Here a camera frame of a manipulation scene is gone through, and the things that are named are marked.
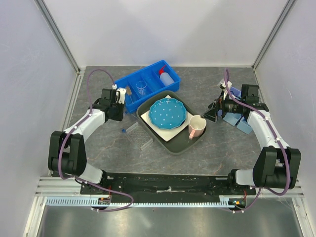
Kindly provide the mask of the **white wash bottle red cap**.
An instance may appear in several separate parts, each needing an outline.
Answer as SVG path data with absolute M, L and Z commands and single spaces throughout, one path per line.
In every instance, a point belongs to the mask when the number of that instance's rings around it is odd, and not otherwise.
M 159 78 L 160 80 L 162 81 L 162 83 L 165 85 L 165 86 L 169 86 L 171 84 L 174 83 L 172 77 L 167 73 L 165 72 L 165 67 L 166 66 L 163 66 L 160 70 L 159 70 Z

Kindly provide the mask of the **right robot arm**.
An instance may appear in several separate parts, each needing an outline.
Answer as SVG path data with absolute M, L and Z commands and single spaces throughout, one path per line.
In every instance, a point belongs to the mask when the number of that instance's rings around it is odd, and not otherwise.
M 261 152 L 252 169 L 233 169 L 226 182 L 227 191 L 238 194 L 245 186 L 266 188 L 273 192 L 295 187 L 301 152 L 291 148 L 274 126 L 266 104 L 259 101 L 257 85 L 244 84 L 240 96 L 228 91 L 224 82 L 218 86 L 220 96 L 208 106 L 204 119 L 216 122 L 218 117 L 240 114 L 254 131 Z

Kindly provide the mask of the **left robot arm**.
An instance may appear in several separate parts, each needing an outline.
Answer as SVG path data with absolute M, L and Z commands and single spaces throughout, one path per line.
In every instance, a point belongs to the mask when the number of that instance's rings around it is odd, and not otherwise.
M 125 88 L 103 89 L 101 97 L 92 103 L 84 116 L 64 131 L 54 131 L 50 137 L 48 169 L 63 179 L 76 177 L 91 183 L 97 194 L 108 190 L 104 171 L 87 161 L 85 142 L 108 120 L 122 121 Z

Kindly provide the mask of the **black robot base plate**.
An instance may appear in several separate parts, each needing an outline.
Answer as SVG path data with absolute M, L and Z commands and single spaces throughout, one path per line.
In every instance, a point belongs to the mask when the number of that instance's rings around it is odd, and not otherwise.
M 220 196 L 256 195 L 254 189 L 237 185 L 226 176 L 106 173 L 100 186 L 82 184 L 82 195 L 110 195 L 114 201 L 194 202 L 218 201 Z

